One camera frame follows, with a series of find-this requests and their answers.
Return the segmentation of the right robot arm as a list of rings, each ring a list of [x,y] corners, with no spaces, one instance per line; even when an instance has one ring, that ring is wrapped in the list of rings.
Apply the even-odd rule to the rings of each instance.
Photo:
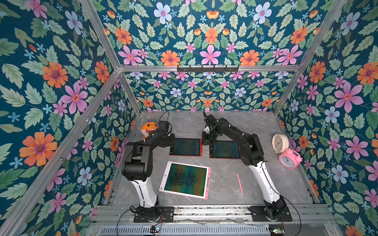
[[[285,198],[278,192],[267,171],[259,137],[238,129],[224,118],[217,119],[205,112],[203,115],[206,123],[202,133],[204,144],[212,144],[219,136],[225,135],[239,146],[242,162],[252,170],[263,193],[266,217],[271,221],[277,220],[287,211],[287,205]]]

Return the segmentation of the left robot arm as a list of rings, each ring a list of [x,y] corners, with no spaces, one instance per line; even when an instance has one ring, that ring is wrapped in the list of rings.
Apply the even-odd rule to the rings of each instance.
[[[158,196],[153,190],[153,151],[157,147],[170,147],[175,144],[175,135],[168,121],[146,124],[143,139],[126,144],[122,175],[135,187],[139,197],[139,209],[145,214],[158,215]]]

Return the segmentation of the right red writing tablet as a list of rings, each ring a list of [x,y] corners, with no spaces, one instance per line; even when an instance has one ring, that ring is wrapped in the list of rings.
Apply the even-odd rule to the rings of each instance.
[[[240,159],[239,146],[234,141],[213,142],[209,154],[214,159]]]

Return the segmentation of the red writing tablet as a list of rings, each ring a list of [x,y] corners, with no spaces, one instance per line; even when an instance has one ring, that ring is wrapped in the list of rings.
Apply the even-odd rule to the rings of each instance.
[[[234,141],[213,142],[209,154],[214,159],[240,159],[239,146]]]
[[[169,155],[173,156],[202,156],[202,140],[193,138],[176,138],[170,147]]]

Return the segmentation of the left red writing tablet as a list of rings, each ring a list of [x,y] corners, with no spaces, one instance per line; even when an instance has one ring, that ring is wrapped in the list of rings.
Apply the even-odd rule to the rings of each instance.
[[[202,156],[202,140],[193,138],[176,138],[170,147],[169,155],[173,156]]]

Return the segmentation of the pink white writing tablet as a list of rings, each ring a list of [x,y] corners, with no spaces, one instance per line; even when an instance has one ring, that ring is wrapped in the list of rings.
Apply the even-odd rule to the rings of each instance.
[[[159,191],[186,197],[208,199],[211,168],[167,162]]]

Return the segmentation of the pink stylus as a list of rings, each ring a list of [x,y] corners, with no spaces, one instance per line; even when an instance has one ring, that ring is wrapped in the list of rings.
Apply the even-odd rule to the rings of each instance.
[[[240,187],[241,194],[244,195],[244,191],[243,191],[243,188],[242,188],[242,184],[241,184],[241,180],[240,180],[239,174],[237,174],[237,180],[238,180],[238,184],[239,184],[239,187]]]

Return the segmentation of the orange shark plush toy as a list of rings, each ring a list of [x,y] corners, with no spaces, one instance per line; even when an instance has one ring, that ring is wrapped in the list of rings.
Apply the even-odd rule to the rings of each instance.
[[[158,125],[155,122],[147,122],[141,127],[141,133],[144,138],[147,138],[149,134],[153,131],[156,131]]]

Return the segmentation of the beige round clock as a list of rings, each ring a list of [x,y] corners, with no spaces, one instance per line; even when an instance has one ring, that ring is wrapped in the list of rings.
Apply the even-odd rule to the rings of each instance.
[[[275,153],[282,153],[289,149],[288,137],[284,134],[275,134],[272,138],[272,147]]]

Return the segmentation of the pink alarm clock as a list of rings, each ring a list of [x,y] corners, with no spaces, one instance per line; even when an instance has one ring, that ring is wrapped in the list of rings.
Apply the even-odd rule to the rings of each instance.
[[[294,170],[303,158],[297,151],[288,148],[279,156],[278,160],[288,170]]]

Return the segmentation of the white vent grille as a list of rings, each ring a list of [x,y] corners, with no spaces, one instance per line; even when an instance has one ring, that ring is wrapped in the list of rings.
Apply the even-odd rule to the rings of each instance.
[[[149,225],[103,226],[100,236],[269,236],[267,226],[249,225]]]

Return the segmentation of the black hook rail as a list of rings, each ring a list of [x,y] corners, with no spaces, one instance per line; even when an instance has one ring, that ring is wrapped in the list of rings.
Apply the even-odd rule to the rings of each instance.
[[[221,66],[221,65],[201,65],[201,66],[177,66],[177,72],[194,72],[194,73],[203,73],[203,72],[215,72],[215,73],[225,73],[225,72],[238,72],[239,66]]]

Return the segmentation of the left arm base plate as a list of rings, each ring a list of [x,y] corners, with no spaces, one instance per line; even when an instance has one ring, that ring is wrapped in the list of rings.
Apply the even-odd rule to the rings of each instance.
[[[174,207],[151,207],[139,206],[135,211],[134,223],[159,223],[173,222]]]

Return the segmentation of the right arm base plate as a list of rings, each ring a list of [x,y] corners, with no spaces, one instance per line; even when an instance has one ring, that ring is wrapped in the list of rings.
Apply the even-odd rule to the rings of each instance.
[[[289,208],[286,207],[281,213],[277,213],[276,216],[269,217],[265,206],[250,206],[247,208],[251,212],[254,222],[292,222],[292,216]]]

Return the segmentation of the aluminium front rail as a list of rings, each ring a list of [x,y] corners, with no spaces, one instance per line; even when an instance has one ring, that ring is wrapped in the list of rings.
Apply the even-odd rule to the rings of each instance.
[[[248,211],[249,205],[175,205],[172,223],[236,223],[236,224],[280,224],[279,222],[254,222]],[[330,209],[324,204],[296,204],[289,206],[292,222],[288,224],[332,224],[336,223]]]

